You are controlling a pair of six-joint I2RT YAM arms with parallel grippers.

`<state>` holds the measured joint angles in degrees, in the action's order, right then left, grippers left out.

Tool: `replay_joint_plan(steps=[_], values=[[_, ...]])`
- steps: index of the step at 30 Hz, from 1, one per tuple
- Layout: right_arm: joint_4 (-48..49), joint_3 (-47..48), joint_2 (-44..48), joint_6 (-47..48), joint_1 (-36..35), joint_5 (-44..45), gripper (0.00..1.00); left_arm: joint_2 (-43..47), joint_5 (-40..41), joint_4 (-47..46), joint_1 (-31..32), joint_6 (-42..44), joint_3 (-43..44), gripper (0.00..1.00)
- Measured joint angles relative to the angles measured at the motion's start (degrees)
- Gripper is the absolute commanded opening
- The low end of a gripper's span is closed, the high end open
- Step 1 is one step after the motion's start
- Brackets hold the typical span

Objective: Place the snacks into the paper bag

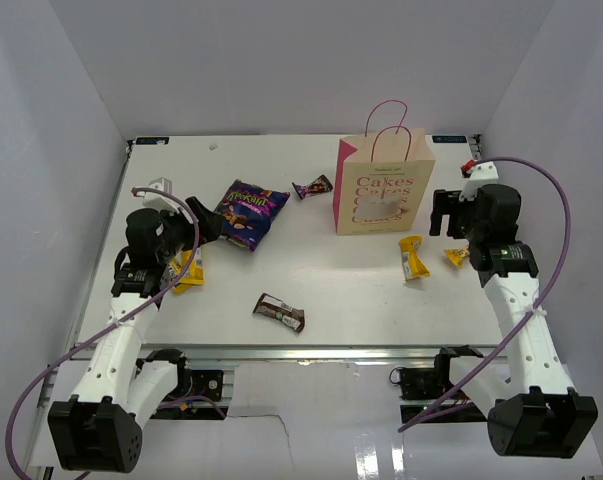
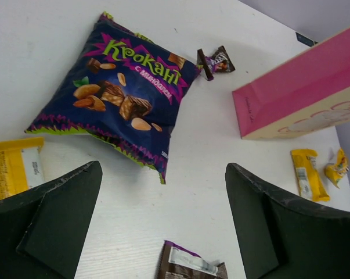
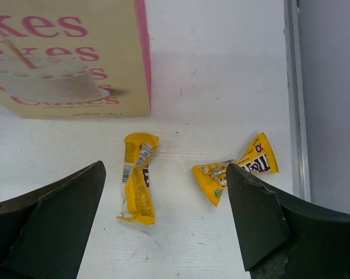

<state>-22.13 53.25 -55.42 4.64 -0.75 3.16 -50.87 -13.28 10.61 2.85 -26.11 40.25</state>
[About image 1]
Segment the yellow snack packet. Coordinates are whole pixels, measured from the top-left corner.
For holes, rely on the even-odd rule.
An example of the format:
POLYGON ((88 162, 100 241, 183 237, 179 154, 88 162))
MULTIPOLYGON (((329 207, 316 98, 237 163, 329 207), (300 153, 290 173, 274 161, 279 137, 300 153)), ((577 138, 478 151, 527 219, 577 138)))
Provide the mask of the yellow snack packet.
POLYGON ((418 257, 418 250, 421 243, 421 236, 408 236, 399 241, 405 281, 427 278, 430 276, 429 270, 418 257))

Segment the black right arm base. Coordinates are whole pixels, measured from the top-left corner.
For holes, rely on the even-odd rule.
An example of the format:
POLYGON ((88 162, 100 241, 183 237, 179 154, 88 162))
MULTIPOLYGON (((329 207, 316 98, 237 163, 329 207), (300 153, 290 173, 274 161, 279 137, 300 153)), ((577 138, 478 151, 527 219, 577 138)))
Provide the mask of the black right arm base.
MULTIPOLYGON (((449 387, 440 382, 434 368, 396 367, 389 374, 389 382, 400 390, 401 422, 407 423, 425 411, 430 403, 449 387)), ((463 392, 455 393, 437 408, 437 412, 453 412, 430 420, 430 423, 476 423, 486 419, 480 410, 470 405, 463 392)))

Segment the brown chocolate bar wrapper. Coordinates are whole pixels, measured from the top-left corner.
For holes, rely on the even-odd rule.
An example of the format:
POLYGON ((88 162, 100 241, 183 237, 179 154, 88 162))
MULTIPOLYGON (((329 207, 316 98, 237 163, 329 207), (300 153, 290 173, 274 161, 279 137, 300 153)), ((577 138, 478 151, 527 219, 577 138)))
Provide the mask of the brown chocolate bar wrapper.
POLYGON ((305 312, 302 309, 292 307, 267 293, 259 297, 253 314, 277 320, 295 333, 301 333, 305 328, 305 312))

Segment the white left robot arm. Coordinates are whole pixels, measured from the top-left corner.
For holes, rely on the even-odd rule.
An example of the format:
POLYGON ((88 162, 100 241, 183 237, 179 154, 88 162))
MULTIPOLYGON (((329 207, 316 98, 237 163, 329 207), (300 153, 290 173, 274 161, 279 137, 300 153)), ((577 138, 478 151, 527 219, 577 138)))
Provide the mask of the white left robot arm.
POLYGON ((178 349, 138 355, 164 295, 183 260, 187 272, 196 249, 219 238, 223 220, 196 197, 178 202, 143 191, 142 208, 126 218, 127 243, 114 262, 106 333, 66 401, 55 401, 48 426, 60 466, 68 471, 129 473, 138 463, 143 428, 166 399, 192 390, 192 374, 178 349))

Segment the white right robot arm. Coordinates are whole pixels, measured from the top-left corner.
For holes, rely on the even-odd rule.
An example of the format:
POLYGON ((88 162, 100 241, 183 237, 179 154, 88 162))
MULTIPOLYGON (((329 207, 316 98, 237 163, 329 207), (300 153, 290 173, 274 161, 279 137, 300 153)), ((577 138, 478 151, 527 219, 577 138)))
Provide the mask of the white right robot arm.
POLYGON ((449 363, 432 374, 434 390, 453 399, 463 392, 487 420, 493 450, 500 456, 571 458, 598 417, 595 400, 581 396, 560 363, 539 299, 538 267, 532 250, 517 240, 521 197, 512 187, 486 184, 473 199, 460 191, 433 194, 430 233, 469 243, 470 263, 496 314, 510 369, 503 381, 485 367, 469 381, 449 363))

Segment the small brown candy packet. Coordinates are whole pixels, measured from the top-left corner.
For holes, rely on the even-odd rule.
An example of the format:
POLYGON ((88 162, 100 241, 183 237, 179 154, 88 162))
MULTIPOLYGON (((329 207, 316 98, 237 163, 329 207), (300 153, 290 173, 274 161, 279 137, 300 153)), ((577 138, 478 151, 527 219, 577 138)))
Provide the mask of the small brown candy packet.
POLYGON ((326 175, 320 175, 307 185, 292 183, 293 189, 300 200, 309 196, 323 193, 329 193, 333 190, 333 185, 326 175))

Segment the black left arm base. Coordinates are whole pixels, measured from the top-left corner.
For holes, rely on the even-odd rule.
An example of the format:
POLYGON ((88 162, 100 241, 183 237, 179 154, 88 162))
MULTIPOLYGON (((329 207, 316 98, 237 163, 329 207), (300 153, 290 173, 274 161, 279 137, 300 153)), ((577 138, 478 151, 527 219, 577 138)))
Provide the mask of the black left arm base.
POLYGON ((177 394, 168 395, 152 419, 223 420, 227 406, 222 406, 224 372, 222 370, 187 370, 189 378, 177 394))

